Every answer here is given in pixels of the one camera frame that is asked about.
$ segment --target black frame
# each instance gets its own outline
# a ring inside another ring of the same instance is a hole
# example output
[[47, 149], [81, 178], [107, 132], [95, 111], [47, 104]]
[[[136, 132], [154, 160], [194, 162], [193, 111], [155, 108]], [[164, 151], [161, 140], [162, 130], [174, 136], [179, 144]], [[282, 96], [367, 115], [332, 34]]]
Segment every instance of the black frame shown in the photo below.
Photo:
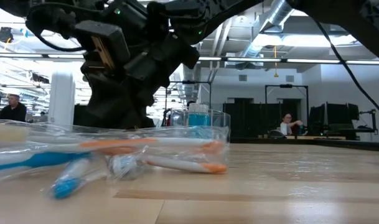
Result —
[[309, 96], [308, 96], [308, 86], [307, 85], [290, 85], [290, 84], [285, 84], [285, 85], [265, 85], [264, 87], [264, 93], [265, 93], [265, 116], [268, 119], [268, 87], [279, 87], [279, 88], [305, 88], [306, 89], [306, 106], [307, 106], [307, 124], [309, 120]]

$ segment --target robotic arm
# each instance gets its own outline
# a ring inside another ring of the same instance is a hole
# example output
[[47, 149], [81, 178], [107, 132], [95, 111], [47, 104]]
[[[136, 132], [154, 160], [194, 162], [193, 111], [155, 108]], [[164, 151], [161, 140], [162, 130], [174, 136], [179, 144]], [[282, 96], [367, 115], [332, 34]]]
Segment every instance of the robotic arm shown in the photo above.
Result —
[[[170, 74], [181, 63], [194, 67], [199, 53], [191, 44], [263, 0], [175, 0], [150, 2], [146, 9], [137, 0], [115, 0], [106, 9], [102, 0], [15, 0], [20, 8], [11, 1], [0, 0], [0, 8], [16, 16], [27, 14], [26, 26], [48, 46], [86, 50], [82, 72], [93, 94], [79, 124], [130, 129], [153, 126], [146, 106], [154, 103], [160, 86], [169, 85]], [[378, 9], [367, 0], [289, 3], [318, 21], [341, 25], [379, 57], [379, 18], [370, 17]], [[174, 33], [169, 32], [168, 20]], [[82, 48], [54, 46], [40, 36], [44, 29], [66, 39], [75, 37]]]

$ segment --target white cylinder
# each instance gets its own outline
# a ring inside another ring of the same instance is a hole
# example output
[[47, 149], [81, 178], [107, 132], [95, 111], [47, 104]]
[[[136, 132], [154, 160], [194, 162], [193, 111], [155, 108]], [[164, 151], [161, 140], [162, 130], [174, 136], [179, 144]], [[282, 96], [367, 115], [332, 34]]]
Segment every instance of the white cylinder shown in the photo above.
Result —
[[72, 66], [61, 65], [52, 74], [48, 122], [72, 125], [75, 109], [75, 80]]

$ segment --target desk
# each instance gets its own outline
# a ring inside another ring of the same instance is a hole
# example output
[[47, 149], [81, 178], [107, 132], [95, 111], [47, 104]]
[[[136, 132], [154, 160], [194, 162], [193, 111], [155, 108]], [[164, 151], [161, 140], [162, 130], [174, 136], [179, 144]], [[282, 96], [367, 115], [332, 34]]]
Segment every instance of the desk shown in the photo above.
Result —
[[49, 175], [3, 182], [0, 223], [379, 224], [379, 152], [232, 144], [230, 160], [225, 175], [153, 169], [61, 201], [40, 191]]
[[[286, 136], [287, 139], [295, 139], [295, 136]], [[332, 137], [323, 137], [323, 136], [297, 136], [297, 139], [331, 139], [331, 140], [345, 140], [343, 136], [332, 136]]]

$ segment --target blue bottle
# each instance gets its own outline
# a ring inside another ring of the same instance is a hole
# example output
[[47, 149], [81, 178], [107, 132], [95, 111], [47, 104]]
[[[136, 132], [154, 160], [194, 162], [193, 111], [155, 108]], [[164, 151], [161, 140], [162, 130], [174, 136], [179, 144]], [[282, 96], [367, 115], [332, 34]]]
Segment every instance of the blue bottle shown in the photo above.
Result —
[[208, 106], [191, 103], [188, 111], [188, 126], [202, 126], [195, 130], [195, 138], [210, 139], [212, 137], [210, 125]]
[[299, 135], [303, 135], [303, 134], [304, 134], [304, 125], [300, 125]]

